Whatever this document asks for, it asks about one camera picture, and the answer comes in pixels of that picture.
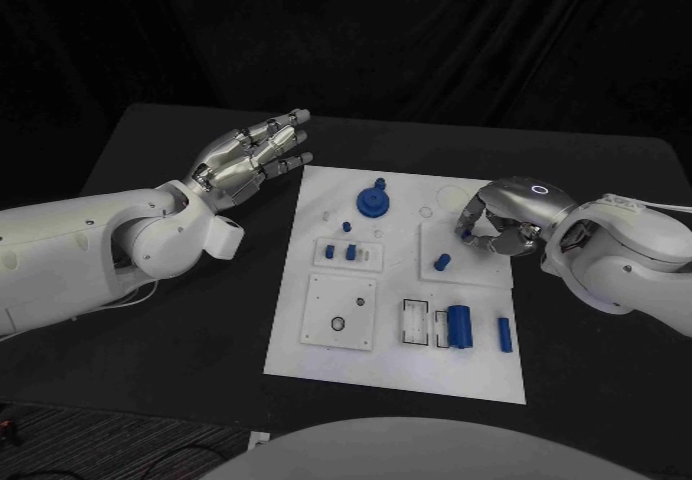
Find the dark table surface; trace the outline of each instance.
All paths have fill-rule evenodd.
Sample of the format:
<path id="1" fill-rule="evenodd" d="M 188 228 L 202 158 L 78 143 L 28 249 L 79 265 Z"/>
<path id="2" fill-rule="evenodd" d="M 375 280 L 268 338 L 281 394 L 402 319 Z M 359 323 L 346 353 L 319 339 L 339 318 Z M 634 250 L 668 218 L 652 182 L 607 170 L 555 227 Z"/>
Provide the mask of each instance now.
<path id="1" fill-rule="evenodd" d="M 134 105 L 82 195 L 180 179 L 209 141 L 278 113 Z M 306 130 L 314 165 L 528 175 L 580 203 L 606 192 L 691 203 L 675 152 L 658 139 L 324 117 Z M 231 262 L 205 254 L 143 304 L 0 343 L 0 399 L 268 431 L 358 417 L 459 419 L 552 439 L 642 472 L 692 474 L 692 341 L 643 314 L 591 309 L 541 271 L 538 254 L 512 260 L 526 406 L 263 374 L 300 177 L 265 183 L 225 212 L 247 231 Z"/>

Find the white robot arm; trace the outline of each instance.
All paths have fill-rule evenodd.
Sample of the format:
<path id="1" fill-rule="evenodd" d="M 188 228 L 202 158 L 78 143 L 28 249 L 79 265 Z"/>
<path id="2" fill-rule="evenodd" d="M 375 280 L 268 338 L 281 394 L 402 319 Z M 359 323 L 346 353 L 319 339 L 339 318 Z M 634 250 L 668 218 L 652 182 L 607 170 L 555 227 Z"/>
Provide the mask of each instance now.
<path id="1" fill-rule="evenodd" d="M 0 335 L 74 318 L 157 280 L 183 274 L 206 251 L 231 260 L 242 228 L 219 211 L 264 180 L 312 160 L 280 159 L 306 139 L 307 110 L 224 135 L 183 182 L 0 212 Z"/>
<path id="2" fill-rule="evenodd" d="M 555 186 L 512 177 L 479 190 L 456 233 L 513 256 L 532 253 L 542 239 L 541 268 L 588 305 L 611 314 L 640 310 L 692 336 L 692 232 L 646 205 L 692 212 L 613 194 L 578 206 Z M 472 234 L 485 209 L 497 237 Z"/>

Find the circular hole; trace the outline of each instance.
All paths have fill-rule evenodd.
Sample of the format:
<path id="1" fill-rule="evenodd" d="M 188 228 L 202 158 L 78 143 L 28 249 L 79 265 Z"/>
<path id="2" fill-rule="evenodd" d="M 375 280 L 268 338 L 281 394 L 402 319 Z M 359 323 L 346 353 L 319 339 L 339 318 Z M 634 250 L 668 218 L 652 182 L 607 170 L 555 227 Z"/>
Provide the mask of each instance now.
<path id="1" fill-rule="evenodd" d="M 342 317 L 335 317 L 332 319 L 332 328 L 336 332 L 340 332 L 343 330 L 343 327 L 346 326 L 346 321 L 343 320 Z"/>

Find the robot finger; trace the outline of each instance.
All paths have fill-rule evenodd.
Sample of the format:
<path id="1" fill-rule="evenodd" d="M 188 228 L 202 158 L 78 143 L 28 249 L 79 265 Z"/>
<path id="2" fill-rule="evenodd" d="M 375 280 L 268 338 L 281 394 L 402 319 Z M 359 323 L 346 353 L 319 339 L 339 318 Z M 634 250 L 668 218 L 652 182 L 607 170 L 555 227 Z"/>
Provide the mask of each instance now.
<path id="1" fill-rule="evenodd" d="M 254 144 L 260 144 L 264 139 L 286 127 L 297 127 L 301 123 L 310 120 L 310 111 L 296 108 L 286 115 L 270 118 L 265 122 L 252 125 L 244 129 L 244 134 L 250 137 Z"/>
<path id="2" fill-rule="evenodd" d="M 309 163 L 313 160 L 313 154 L 310 152 L 301 153 L 294 157 L 280 158 L 278 160 L 264 164 L 264 173 L 267 179 L 278 177 L 294 168 Z"/>
<path id="3" fill-rule="evenodd" d="M 287 125 L 281 130 L 268 137 L 260 146 L 254 149 L 251 155 L 251 164 L 255 169 L 280 157 L 291 148 L 300 145 L 307 138 L 304 131 L 296 132 L 293 127 Z"/>

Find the robotic hand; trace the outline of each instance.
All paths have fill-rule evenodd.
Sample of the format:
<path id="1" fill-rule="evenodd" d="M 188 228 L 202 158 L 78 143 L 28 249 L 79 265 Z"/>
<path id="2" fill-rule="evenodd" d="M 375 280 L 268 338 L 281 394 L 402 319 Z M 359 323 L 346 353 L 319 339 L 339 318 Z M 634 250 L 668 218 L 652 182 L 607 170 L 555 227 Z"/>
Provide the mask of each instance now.
<path id="1" fill-rule="evenodd" d="M 296 109 L 231 131 L 183 182 L 0 212 L 0 335 L 74 318 L 179 276 L 202 251 L 234 258 L 244 230 L 218 213 L 310 162 L 310 153 L 280 158 L 306 140 L 296 127 L 309 119 Z"/>
<path id="2" fill-rule="evenodd" d="M 544 240 L 541 268 L 588 305 L 611 314 L 640 310 L 692 336 L 692 232 L 646 205 L 692 212 L 613 194 L 578 206 L 555 186 L 512 177 L 479 190 L 456 233 L 510 256 L 532 253 Z M 497 237 L 472 233 L 483 210 Z"/>

